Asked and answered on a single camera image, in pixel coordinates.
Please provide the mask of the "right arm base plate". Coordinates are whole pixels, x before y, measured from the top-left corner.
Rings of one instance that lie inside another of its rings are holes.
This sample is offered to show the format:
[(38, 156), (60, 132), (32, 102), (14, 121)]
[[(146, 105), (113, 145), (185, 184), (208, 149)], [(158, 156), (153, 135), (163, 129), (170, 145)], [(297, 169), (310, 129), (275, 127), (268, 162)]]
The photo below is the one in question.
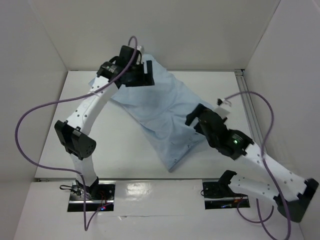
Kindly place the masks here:
[(205, 180), (202, 182), (200, 194), (204, 198), (206, 210), (249, 208), (250, 201), (247, 195), (234, 193), (223, 189), (218, 180)]

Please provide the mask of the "light blue pillowcase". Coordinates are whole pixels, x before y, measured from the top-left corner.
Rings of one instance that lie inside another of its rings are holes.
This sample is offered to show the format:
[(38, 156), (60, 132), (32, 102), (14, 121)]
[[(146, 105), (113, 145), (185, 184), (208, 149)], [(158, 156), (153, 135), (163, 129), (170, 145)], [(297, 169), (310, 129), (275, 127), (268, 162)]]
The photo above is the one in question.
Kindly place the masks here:
[(214, 107), (190, 90), (182, 81), (168, 72), (156, 59), (145, 54), (143, 62), (151, 61), (153, 86), (126, 87), (111, 97), (111, 101), (123, 107), (140, 125), (168, 172), (205, 137), (196, 132), (195, 123), (186, 125), (187, 115), (202, 104)]

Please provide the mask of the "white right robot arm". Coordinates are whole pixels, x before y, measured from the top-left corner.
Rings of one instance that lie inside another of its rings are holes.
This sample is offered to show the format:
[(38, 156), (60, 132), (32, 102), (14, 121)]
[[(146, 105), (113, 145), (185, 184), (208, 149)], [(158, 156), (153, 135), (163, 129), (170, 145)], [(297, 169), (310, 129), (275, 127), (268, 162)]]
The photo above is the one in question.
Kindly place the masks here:
[(185, 124), (194, 126), (198, 134), (205, 136), (210, 147), (235, 163), (247, 165), (265, 182), (259, 182), (226, 170), (218, 180), (218, 190), (223, 196), (243, 194), (265, 200), (275, 206), (284, 217), (300, 223), (313, 199), (319, 183), (304, 179), (288, 170), (272, 157), (262, 154), (261, 148), (240, 130), (229, 129), (225, 124), (229, 111), (218, 106), (214, 110), (203, 104), (186, 116)]

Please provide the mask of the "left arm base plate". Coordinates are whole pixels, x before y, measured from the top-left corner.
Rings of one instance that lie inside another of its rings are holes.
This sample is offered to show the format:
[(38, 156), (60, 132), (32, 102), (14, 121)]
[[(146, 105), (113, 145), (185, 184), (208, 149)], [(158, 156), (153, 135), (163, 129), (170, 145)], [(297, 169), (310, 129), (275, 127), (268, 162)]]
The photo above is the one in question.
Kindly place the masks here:
[(84, 199), (87, 212), (112, 212), (114, 210), (114, 199), (116, 183), (114, 181), (100, 181), (92, 194), (84, 195), (83, 189), (76, 182), (69, 185), (60, 185), (59, 189), (69, 192), (68, 212), (82, 212), (84, 210)]

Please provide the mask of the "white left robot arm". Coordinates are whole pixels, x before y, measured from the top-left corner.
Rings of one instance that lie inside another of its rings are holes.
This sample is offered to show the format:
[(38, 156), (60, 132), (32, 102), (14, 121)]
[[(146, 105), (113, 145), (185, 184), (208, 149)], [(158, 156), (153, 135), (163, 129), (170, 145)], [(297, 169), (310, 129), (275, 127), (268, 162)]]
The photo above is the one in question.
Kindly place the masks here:
[(54, 129), (60, 143), (71, 157), (76, 174), (76, 185), (88, 200), (99, 193), (99, 178), (95, 173), (92, 154), (97, 142), (90, 138), (98, 115), (121, 86), (153, 86), (152, 61), (142, 62), (144, 48), (122, 46), (120, 54), (104, 62), (93, 79), (90, 96), (65, 120), (58, 120)]

